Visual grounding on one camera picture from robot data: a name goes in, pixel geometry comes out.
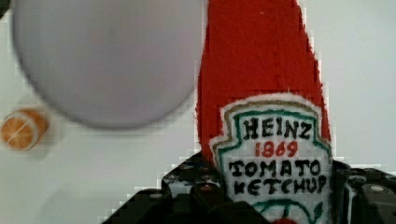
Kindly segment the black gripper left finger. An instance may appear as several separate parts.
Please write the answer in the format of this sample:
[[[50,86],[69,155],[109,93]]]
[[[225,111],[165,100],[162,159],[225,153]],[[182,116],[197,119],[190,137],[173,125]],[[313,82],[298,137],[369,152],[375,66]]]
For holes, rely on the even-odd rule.
[[[158,189],[142,189],[102,224],[270,224],[246,202],[226,195],[219,172],[201,153],[165,175]]]

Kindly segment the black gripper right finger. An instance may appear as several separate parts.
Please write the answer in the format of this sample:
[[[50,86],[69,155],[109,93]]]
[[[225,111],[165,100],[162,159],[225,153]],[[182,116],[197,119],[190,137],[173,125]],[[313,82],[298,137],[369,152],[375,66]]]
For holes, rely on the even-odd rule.
[[[332,224],[396,224],[396,176],[332,163]]]

